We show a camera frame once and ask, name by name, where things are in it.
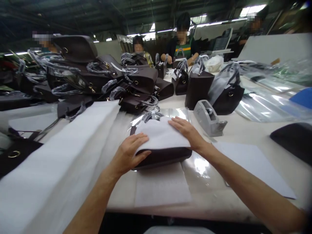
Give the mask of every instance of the white table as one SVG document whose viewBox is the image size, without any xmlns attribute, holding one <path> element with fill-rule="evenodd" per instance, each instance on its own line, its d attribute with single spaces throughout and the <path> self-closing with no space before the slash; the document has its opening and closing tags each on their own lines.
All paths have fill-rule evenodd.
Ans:
<svg viewBox="0 0 312 234">
<path fill-rule="evenodd" d="M 171 78 L 167 76 L 165 80 L 171 82 Z M 257 84 L 244 78 L 242 78 L 242 82 L 244 86 L 258 87 Z M 164 109 L 182 108 L 184 101 L 185 95 L 174 95 L 160 101 L 159 106 Z M 190 118 L 200 134 L 207 141 L 210 141 L 203 134 L 204 131 L 192 112 Z M 290 201 L 299 208 L 307 208 L 310 201 L 311 167 L 269 138 L 272 131 L 289 123 L 251 122 L 235 112 L 227 116 L 219 116 L 219 118 L 221 121 L 228 121 L 228 124 L 224 129 L 224 136 L 215 137 L 215 140 L 257 145 L 286 183 L 294 190 L 297 200 Z M 136 172 L 130 171 L 122 176 L 116 184 L 107 211 L 220 221 L 258 221 L 234 191 L 225 185 L 221 175 L 209 163 L 206 163 L 206 167 L 202 168 L 196 163 L 194 165 L 194 160 L 188 159 L 182 165 L 192 194 L 192 203 L 135 208 L 137 175 Z"/>
</svg>

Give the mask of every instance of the hand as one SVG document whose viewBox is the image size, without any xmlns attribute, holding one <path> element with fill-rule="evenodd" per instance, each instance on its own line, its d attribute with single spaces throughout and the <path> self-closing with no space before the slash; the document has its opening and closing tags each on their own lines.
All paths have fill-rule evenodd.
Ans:
<svg viewBox="0 0 312 234">
<path fill-rule="evenodd" d="M 120 177 L 142 162 L 151 151 L 144 151 L 137 156 L 134 156 L 134 153 L 148 140 L 148 136 L 143 133 L 127 137 L 108 166 L 112 173 Z"/>
<path fill-rule="evenodd" d="M 171 118 L 168 123 L 177 129 L 191 144 L 191 149 L 202 155 L 207 142 L 202 138 L 199 132 L 188 121 L 179 117 Z"/>
<path fill-rule="evenodd" d="M 168 55 L 167 63 L 172 64 L 172 57 Z"/>
</svg>

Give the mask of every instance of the blue object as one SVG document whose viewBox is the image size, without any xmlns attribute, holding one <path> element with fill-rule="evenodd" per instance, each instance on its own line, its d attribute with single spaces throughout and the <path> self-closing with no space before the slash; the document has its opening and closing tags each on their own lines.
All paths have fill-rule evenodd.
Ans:
<svg viewBox="0 0 312 234">
<path fill-rule="evenodd" d="M 292 96 L 289 100 L 299 105 L 312 109 L 312 88 L 301 90 L 296 95 Z"/>
</svg>

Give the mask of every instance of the apron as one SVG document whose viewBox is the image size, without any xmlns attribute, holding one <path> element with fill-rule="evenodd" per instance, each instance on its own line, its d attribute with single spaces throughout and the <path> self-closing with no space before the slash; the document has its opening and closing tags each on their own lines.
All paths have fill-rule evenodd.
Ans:
<svg viewBox="0 0 312 234">
<path fill-rule="evenodd" d="M 192 57 L 192 52 L 191 52 L 192 40 L 193 40 L 193 37 L 190 38 L 189 44 L 185 44 L 185 45 L 176 45 L 175 51 L 177 52 L 179 48 L 182 48 L 183 51 L 184 51 L 184 57 L 185 57 L 186 59 L 189 59 L 190 57 Z"/>
</svg>

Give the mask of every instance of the gray tape dispenser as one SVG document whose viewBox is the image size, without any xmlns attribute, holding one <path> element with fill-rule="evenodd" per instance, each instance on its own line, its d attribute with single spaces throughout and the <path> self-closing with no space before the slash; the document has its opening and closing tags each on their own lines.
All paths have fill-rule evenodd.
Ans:
<svg viewBox="0 0 312 234">
<path fill-rule="evenodd" d="M 219 121 L 215 110 L 207 100 L 198 101 L 193 113 L 208 136 L 220 137 L 223 135 L 223 129 L 228 122 Z"/>
</svg>

